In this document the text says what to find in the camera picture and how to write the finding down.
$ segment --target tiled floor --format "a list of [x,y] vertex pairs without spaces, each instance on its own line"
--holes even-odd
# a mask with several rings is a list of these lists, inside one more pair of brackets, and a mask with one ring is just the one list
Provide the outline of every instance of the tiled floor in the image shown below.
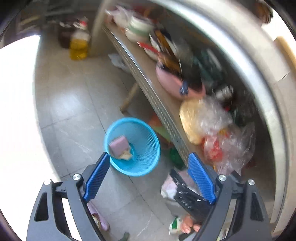
[[[108,56],[75,62],[53,34],[42,35],[36,61],[36,107],[44,143],[62,180],[81,173],[100,157],[105,131],[123,117],[119,105],[134,81],[114,67]],[[128,112],[147,121],[153,109],[140,92]],[[175,239],[168,235],[173,217],[160,195],[171,167],[164,154],[143,177],[128,177],[110,167],[93,200],[110,223],[108,240],[119,240],[124,232],[130,233],[130,241]]]

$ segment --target shelf leg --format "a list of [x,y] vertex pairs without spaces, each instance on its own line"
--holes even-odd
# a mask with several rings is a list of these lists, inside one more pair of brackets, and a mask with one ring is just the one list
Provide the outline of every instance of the shelf leg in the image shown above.
[[102,0],[100,3],[100,6],[96,13],[96,18],[93,23],[93,28],[91,31],[91,42],[90,42],[90,50],[89,50],[90,56],[98,56],[103,53],[108,53],[108,50],[110,49],[108,45],[112,47],[112,50],[114,49],[113,46],[110,44],[110,41],[108,41],[107,37],[105,36],[105,33],[102,30],[102,27],[104,25],[105,9],[108,9],[110,6],[114,5],[115,3],[116,3],[115,0]]
[[126,97],[124,103],[119,107],[121,112],[125,112],[127,110],[127,108],[129,107],[129,105],[131,104],[132,99],[134,98],[134,96],[137,94],[139,90],[139,85],[137,82],[135,82],[130,90],[130,92],[128,93],[128,96]]

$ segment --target person's foot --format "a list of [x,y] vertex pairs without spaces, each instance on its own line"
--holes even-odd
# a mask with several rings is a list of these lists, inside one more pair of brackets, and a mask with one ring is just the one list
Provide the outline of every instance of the person's foot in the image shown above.
[[183,218],[183,222],[181,223],[180,229],[183,233],[189,234],[191,232],[191,227],[194,231],[198,232],[200,229],[200,225],[193,224],[193,220],[190,215],[187,215]]

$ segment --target plastic wrap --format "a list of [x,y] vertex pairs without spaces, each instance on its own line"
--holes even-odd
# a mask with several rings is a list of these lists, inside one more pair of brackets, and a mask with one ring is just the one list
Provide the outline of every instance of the plastic wrap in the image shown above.
[[204,138],[204,156],[216,166],[219,174],[229,175],[234,170],[240,173],[254,154],[255,142],[254,123],[241,129],[232,125],[228,130]]
[[236,125],[245,126],[257,112],[254,96],[246,90],[238,92],[237,96],[239,100],[231,107],[230,113]]
[[117,5],[114,10],[105,10],[105,14],[107,16],[105,20],[107,23],[110,23],[113,19],[118,27],[124,29],[129,24],[134,11]]
[[215,135],[232,124],[232,118],[212,97],[185,100],[180,107],[184,131],[193,144],[202,143],[203,137]]

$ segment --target yellow oil bottle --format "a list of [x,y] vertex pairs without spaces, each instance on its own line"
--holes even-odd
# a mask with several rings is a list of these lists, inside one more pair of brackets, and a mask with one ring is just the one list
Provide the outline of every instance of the yellow oil bottle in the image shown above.
[[73,24],[77,30],[73,33],[70,41],[70,58],[82,60],[87,57],[90,34],[85,20]]

